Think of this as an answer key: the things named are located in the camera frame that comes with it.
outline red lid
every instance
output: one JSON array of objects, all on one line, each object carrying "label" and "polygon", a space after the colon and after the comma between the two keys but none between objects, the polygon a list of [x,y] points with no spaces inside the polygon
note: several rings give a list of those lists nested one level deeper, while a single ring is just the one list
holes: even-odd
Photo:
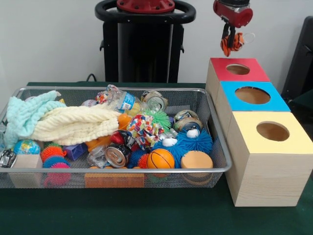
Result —
[{"label": "red lid", "polygon": [[121,10],[140,14],[159,14],[175,9],[173,0],[117,0],[116,6]]},{"label": "red lid", "polygon": [[254,58],[211,58],[220,81],[270,82],[270,79]]}]

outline cream knit blanket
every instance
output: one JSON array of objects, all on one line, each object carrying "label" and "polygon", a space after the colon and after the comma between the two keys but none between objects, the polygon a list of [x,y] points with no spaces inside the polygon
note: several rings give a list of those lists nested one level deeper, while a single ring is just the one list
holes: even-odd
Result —
[{"label": "cream knit blanket", "polygon": [[53,141],[60,145],[91,141],[116,131],[119,115],[119,112],[108,109],[106,104],[56,108],[40,119],[28,139]]}]

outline small globe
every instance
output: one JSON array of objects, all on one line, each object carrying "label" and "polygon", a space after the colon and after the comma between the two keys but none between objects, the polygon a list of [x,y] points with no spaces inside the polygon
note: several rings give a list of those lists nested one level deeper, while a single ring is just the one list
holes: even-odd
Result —
[{"label": "small globe", "polygon": [[15,154],[40,154],[39,145],[32,140],[23,140],[17,142],[14,146]]}]

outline stuffed tiger toy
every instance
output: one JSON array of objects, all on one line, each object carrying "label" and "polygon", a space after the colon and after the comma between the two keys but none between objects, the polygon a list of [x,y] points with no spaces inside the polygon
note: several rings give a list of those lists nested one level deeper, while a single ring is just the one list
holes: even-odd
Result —
[{"label": "stuffed tiger toy", "polygon": [[221,48],[225,56],[230,56],[231,51],[239,51],[241,47],[245,44],[243,33],[237,33],[234,37],[234,43],[232,48],[229,48],[228,45],[229,35],[224,37],[221,41]]}]

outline orange spiky ball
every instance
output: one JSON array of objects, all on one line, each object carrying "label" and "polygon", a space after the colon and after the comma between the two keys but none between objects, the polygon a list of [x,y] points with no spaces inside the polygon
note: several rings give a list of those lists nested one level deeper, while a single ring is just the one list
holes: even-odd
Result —
[{"label": "orange spiky ball", "polygon": [[43,151],[40,153],[41,160],[43,163],[51,156],[61,156],[65,157],[66,151],[63,151],[63,149],[59,146],[50,145],[43,149]]},{"label": "orange spiky ball", "polygon": [[138,166],[141,169],[147,169],[147,159],[148,159],[149,153],[146,153],[142,155],[142,157],[138,161]]}]

